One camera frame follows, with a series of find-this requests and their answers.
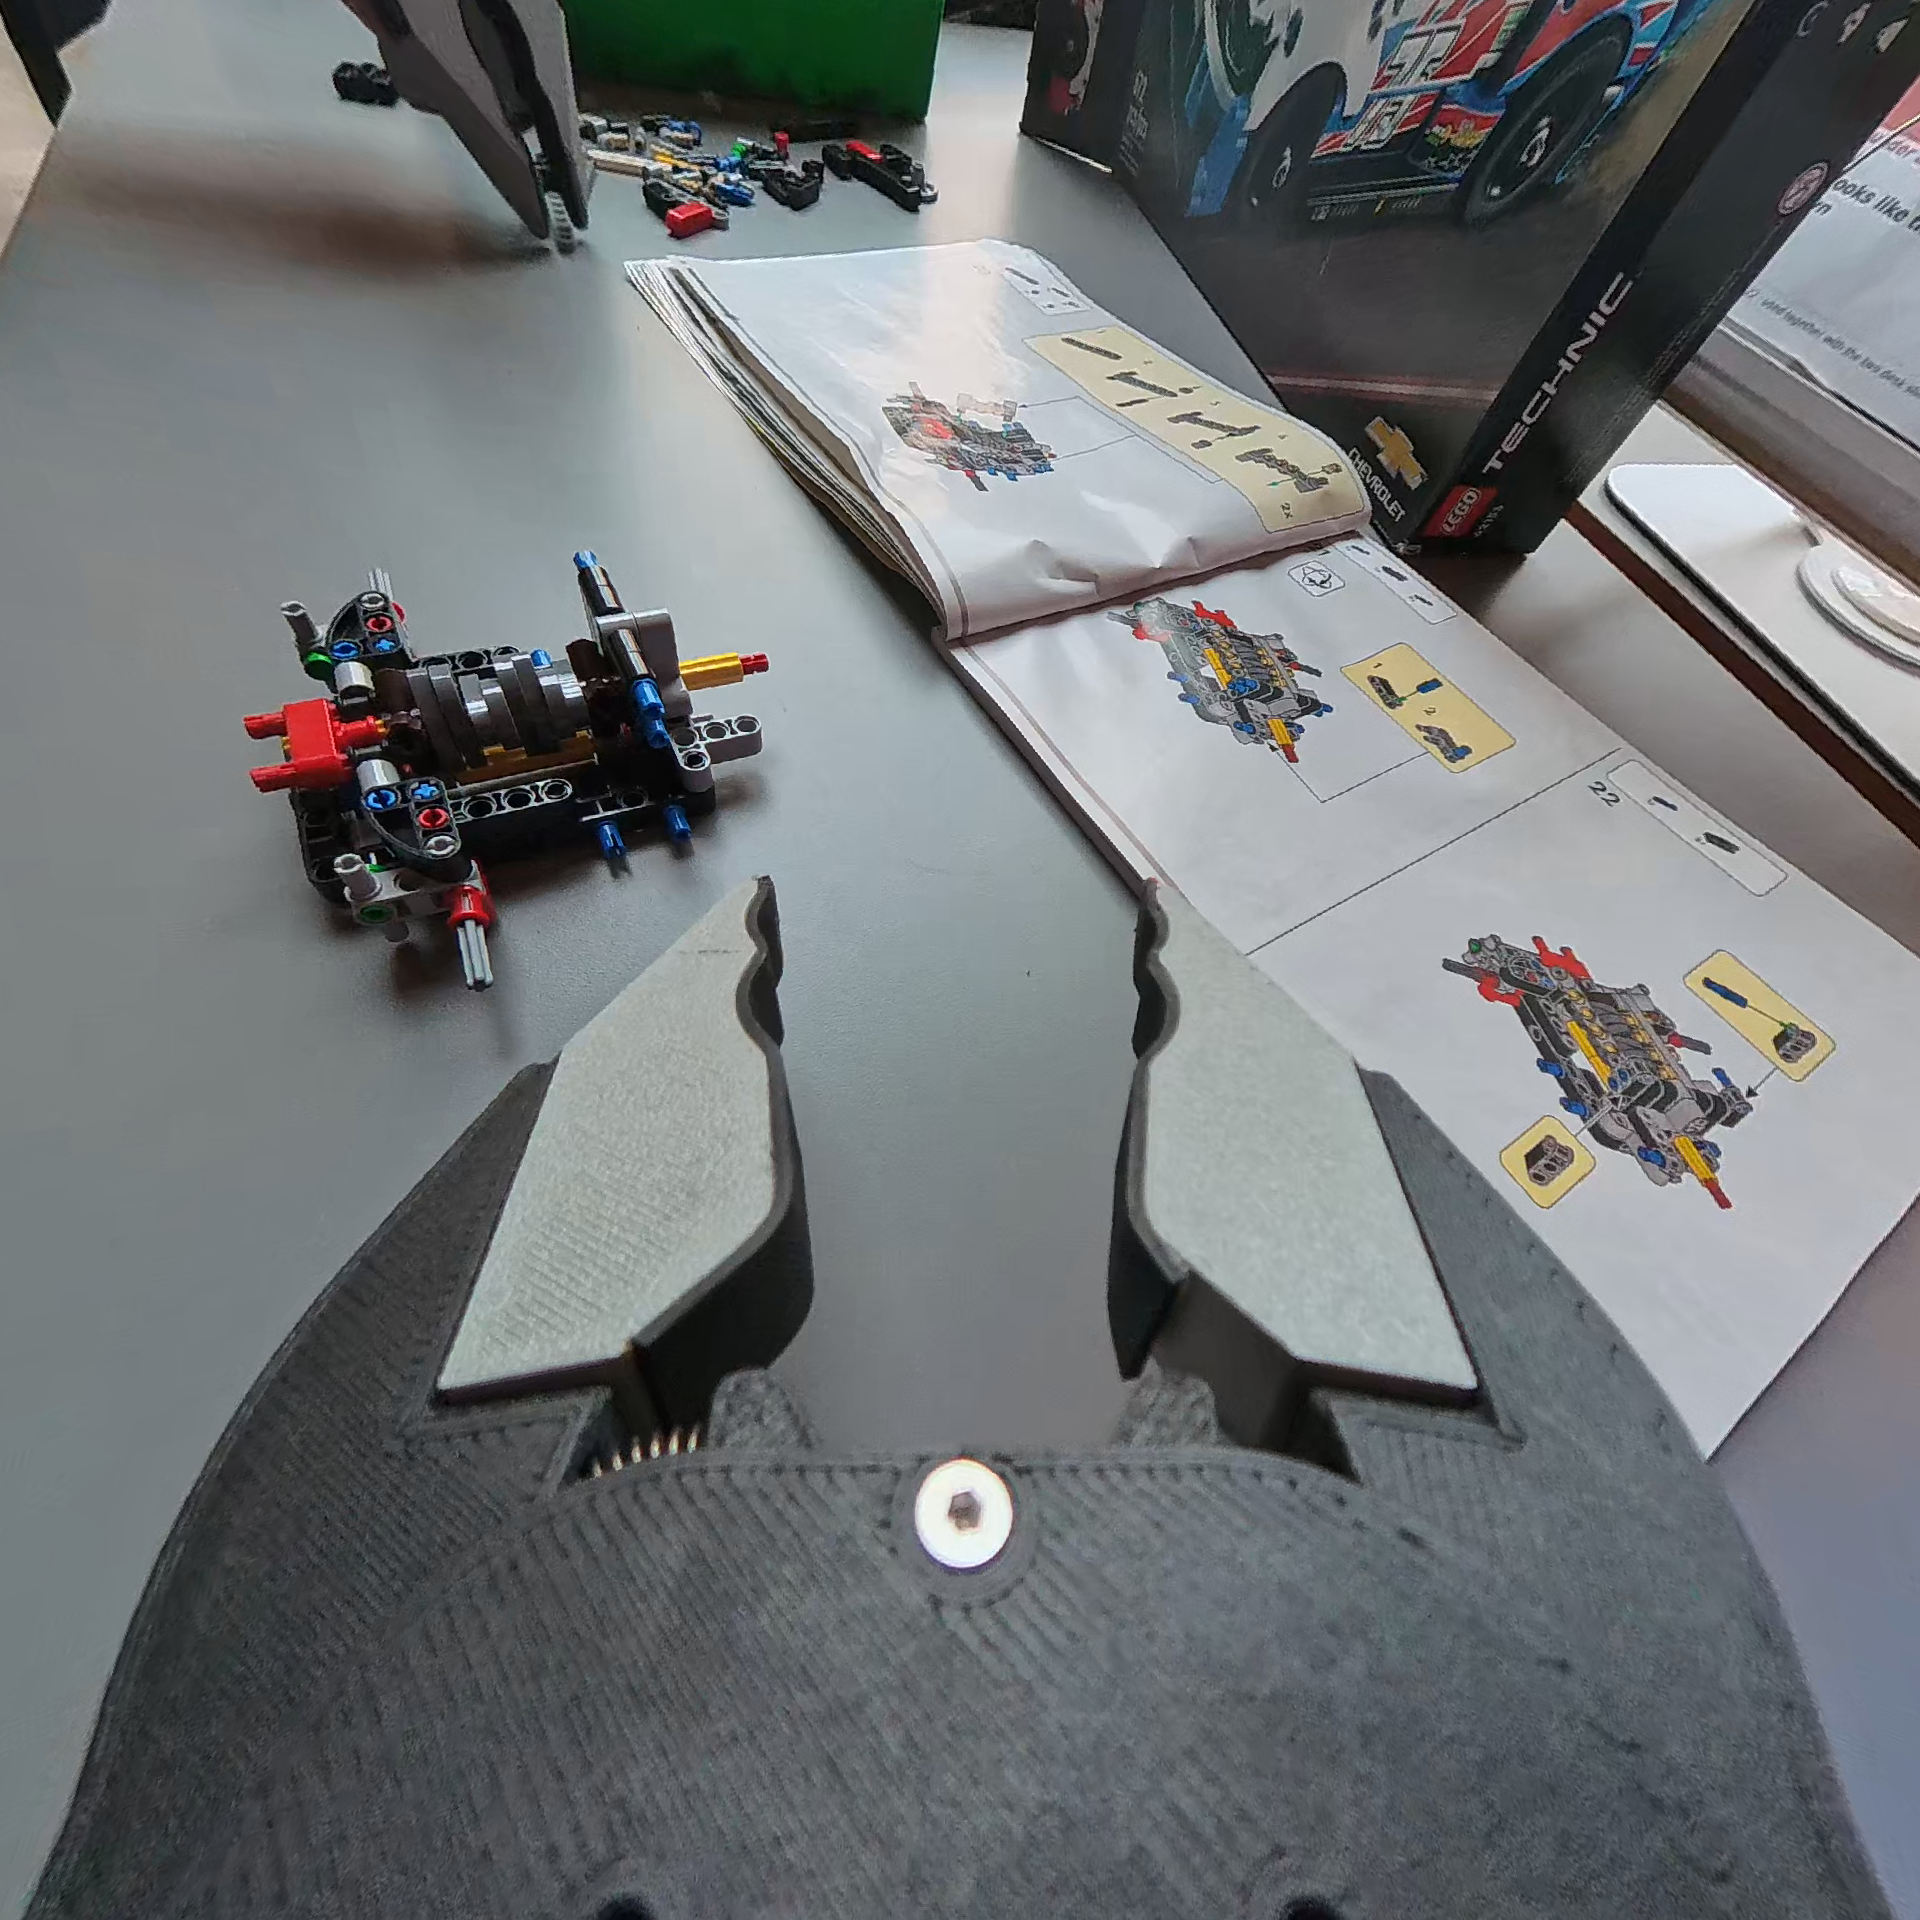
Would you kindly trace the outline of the white monitor stand base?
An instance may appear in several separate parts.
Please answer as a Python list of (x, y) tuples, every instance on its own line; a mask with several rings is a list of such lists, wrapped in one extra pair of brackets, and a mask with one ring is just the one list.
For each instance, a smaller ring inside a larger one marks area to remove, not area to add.
[(1619, 463), (1605, 494), (1779, 665), (1916, 680), (1916, 590), (1734, 463)]

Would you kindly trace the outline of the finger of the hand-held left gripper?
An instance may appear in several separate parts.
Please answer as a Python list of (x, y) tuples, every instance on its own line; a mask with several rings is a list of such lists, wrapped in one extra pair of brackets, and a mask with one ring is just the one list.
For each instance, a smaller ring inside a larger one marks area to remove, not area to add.
[(536, 141), (536, 178), (550, 217), (566, 212), (571, 229), (587, 225), (592, 165), (580, 140), (570, 39), (563, 2), (501, 2), (499, 34), (515, 73), (522, 117)]
[(405, 102), (437, 114), (532, 234), (550, 222), (538, 165), (510, 122), (458, 2), (348, 2), (372, 31)]

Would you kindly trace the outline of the green plastic bin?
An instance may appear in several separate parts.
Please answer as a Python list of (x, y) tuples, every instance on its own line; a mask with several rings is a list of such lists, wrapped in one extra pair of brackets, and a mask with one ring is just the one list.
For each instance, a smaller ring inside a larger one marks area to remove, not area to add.
[(940, 2), (565, 2), (586, 79), (849, 106), (920, 121)]

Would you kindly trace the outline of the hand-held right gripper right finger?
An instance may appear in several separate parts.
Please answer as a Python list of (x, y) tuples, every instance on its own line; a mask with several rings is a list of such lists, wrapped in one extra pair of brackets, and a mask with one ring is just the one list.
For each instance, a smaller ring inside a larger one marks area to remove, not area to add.
[(1109, 1313), (1120, 1372), (1225, 1437), (1336, 1458), (1309, 1391), (1469, 1407), (1478, 1377), (1354, 1056), (1179, 893), (1148, 892)]

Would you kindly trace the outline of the printed paper sheet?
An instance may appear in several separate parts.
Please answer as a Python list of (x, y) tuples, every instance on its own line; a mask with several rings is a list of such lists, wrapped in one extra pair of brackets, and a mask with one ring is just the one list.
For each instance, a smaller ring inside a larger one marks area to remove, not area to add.
[(1740, 296), (1732, 325), (1917, 442), (1917, 86)]

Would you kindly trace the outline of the pile of lego pieces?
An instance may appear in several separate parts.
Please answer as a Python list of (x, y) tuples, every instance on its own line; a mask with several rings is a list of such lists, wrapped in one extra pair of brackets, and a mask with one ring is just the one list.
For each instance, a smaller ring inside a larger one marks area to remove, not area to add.
[(598, 175), (641, 183), (644, 206), (666, 232), (688, 240), (732, 225), (739, 207), (819, 206), (826, 183), (859, 183), (889, 202), (920, 212), (940, 198), (923, 162), (891, 141), (875, 141), (845, 117), (786, 117), (766, 134), (705, 143), (705, 128), (686, 117), (644, 111), (634, 118), (584, 111), (578, 132)]

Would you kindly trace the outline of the lego chassis assembly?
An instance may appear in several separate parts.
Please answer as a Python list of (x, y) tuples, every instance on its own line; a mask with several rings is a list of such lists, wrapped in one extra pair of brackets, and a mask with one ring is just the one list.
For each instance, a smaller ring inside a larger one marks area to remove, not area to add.
[(472, 992), (494, 986), (496, 863), (589, 847), (620, 873), (644, 839), (684, 854), (715, 768), (761, 751), (758, 717), (692, 696), (766, 654), (684, 655), (669, 613), (626, 607), (595, 552), (571, 564), (586, 632), (560, 652), (424, 654), (381, 568), (325, 629), (285, 602), (317, 689), (245, 720), (278, 749), (250, 780), (289, 797), (309, 882), (390, 944), (443, 920)]

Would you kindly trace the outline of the lego set box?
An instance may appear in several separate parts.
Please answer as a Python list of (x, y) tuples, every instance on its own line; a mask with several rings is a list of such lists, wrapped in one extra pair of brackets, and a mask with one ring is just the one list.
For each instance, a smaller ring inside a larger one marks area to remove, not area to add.
[(1400, 546), (1538, 546), (1916, 82), (1916, 5), (1038, 5), (1136, 198)]

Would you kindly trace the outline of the lego instruction booklet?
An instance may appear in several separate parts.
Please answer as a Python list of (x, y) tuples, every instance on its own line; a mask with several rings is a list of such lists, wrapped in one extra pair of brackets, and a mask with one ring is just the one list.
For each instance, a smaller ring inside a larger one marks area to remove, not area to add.
[(1708, 1450), (1916, 1199), (1916, 958), (1001, 241), (630, 264), (1136, 880), (1392, 1071)]

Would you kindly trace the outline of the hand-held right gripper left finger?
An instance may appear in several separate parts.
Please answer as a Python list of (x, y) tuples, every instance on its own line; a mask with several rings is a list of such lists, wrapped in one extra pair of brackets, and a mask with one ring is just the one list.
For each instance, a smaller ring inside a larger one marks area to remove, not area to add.
[(560, 1050), (438, 1373), (706, 1407), (811, 1298), (777, 892), (739, 885)]

